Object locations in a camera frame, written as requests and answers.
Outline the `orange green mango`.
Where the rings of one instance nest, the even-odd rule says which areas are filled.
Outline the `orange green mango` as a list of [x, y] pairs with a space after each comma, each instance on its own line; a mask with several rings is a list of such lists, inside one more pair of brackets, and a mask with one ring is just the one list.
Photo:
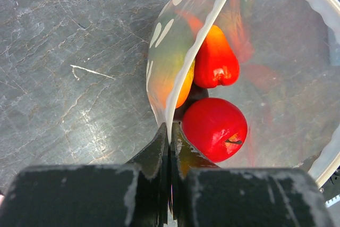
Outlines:
[[183, 18], [164, 18], [154, 26], [148, 53], [147, 94], [156, 109], [166, 107], [174, 80], [193, 42], [190, 26]]

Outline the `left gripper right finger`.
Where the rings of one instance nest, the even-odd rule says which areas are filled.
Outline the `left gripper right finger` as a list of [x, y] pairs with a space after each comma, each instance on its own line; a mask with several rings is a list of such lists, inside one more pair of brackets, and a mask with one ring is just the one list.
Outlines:
[[224, 169], [173, 123], [172, 214], [178, 226], [334, 226], [313, 178], [298, 168]]

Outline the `clear polka dot zip bag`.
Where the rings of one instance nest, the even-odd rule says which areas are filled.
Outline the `clear polka dot zip bag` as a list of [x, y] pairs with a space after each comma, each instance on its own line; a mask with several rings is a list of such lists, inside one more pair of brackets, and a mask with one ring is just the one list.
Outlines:
[[235, 104], [248, 123], [245, 145], [221, 166], [301, 167], [322, 186], [339, 166], [339, 66], [328, 46], [328, 28], [339, 43], [339, 1], [169, 0], [154, 26], [164, 18], [185, 19], [194, 42], [166, 107], [149, 101], [157, 123], [171, 125], [186, 73], [215, 24], [240, 76], [209, 93]]

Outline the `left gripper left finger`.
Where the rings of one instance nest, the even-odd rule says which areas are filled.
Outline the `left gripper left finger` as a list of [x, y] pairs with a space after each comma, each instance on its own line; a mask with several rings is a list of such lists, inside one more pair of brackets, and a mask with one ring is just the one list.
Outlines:
[[1, 204], [1, 226], [163, 226], [167, 167], [165, 124], [124, 164], [26, 167]]

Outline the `bright red fruit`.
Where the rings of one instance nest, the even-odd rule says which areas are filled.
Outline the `bright red fruit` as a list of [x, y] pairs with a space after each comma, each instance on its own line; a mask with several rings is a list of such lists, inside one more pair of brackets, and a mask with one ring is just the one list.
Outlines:
[[196, 57], [194, 83], [201, 88], [230, 86], [240, 75], [240, 65], [223, 31], [213, 25]]

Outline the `red round apple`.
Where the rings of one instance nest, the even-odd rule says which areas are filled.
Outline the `red round apple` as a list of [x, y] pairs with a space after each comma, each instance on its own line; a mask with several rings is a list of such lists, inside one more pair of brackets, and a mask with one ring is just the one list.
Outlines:
[[241, 110], [221, 98], [204, 98], [185, 112], [182, 129], [199, 151], [214, 163], [232, 157], [242, 147], [248, 124]]

